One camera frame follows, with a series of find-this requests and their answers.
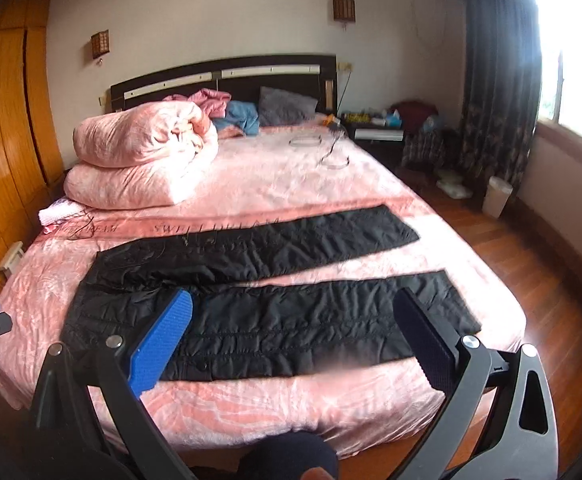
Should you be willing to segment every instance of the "dark wooden headboard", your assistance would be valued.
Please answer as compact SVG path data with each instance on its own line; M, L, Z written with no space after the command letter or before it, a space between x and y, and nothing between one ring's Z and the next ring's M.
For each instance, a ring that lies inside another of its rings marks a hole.
M262 86L313 97L318 100L318 112L335 113L338 105L336 57L275 54L177 66L111 86L111 105L114 111L128 110L171 94L191 95L202 88L228 92L236 101L257 104Z

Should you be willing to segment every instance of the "power cord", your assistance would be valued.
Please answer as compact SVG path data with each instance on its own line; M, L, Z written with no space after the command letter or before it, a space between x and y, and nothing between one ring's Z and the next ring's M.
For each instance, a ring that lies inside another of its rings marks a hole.
M77 228L75 231L73 231L68 237L69 240L74 242L76 240L85 240L88 238L93 238L93 236L95 235L95 225L93 223L95 218L90 213L86 213L86 215L87 222L83 224L81 227Z
M346 162L344 164L329 164L327 159L333 154L335 145L338 143L338 140L344 137L346 130L342 127L341 124L337 124L336 128L331 128L331 131L333 132L334 136L333 144L331 145L330 150L328 150L328 153L320 159L318 165L324 166L327 168L327 170L344 170L344 168L346 168L351 163L351 159L349 157L346 158Z
M331 124L329 126L329 129L331 130L331 132L333 133L334 139L333 139L333 144L331 144L330 150L328 150L328 153L326 155L324 155L318 162L318 166L324 166L325 168L327 168L328 170L343 170L344 168L346 168L350 163L351 160L349 157L346 158L346 162L344 164L329 164L327 159L333 155L333 151L335 150L335 145L338 143L338 140L340 140L344 134L346 134L346 130L342 127L341 124ZM293 139L289 140L289 145L290 146L296 146L296 147L303 147L303 148L312 148L315 146L319 146L322 144L322 136L312 136L312 135L303 135L303 136L297 136L297 137L293 137Z
M340 102L338 103L338 108L335 110L335 115L340 113L340 107L342 105L342 101L344 100L344 94L346 94L346 89L348 88L348 82L351 81L351 74L352 73L353 73L352 71L348 72L348 77L346 78L346 84L344 85L344 90L343 90L342 95L340 97Z
M437 45L433 45L431 46L430 44L428 44L421 36L420 36L420 29L418 28L418 15L416 13L416 1L415 0L411 0L410 1L410 7L411 7L411 16L412 16L412 20L413 20L413 25L415 28L415 36L416 38L418 38L418 41L424 45L424 47L430 51L430 52L439 52L440 49L442 49L442 47L444 46L444 42L446 41L446 25L448 23L448 0L444 1L444 27L442 28L442 38L439 41L439 44Z

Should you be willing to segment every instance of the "white trash bin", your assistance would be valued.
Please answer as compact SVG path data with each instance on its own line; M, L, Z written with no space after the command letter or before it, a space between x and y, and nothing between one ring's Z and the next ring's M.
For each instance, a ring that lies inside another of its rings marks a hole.
M513 193L513 186L501 178L492 176L488 180L488 190L482 204L482 212L493 216L493 218L500 218L511 193Z

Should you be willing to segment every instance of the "wooden floor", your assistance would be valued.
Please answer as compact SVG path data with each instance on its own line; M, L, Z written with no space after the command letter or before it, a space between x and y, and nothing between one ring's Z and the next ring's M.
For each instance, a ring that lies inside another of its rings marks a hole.
M558 423L560 471L582 449L582 288L537 236L511 219L494 220L474 203L455 201L435 187L418 190L513 292L526 314L525 342L535 345L549 379ZM453 464L468 458L480 434L467 435ZM385 480L418 436L378 446L341 462L343 480Z

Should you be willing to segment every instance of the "blue cloth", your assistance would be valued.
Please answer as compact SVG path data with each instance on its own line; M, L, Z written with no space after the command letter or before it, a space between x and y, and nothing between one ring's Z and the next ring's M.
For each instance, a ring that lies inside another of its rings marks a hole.
M260 132L258 109L253 103L229 101L226 105L226 117L212 119L212 121L218 132L232 124L239 127L248 136L257 135Z

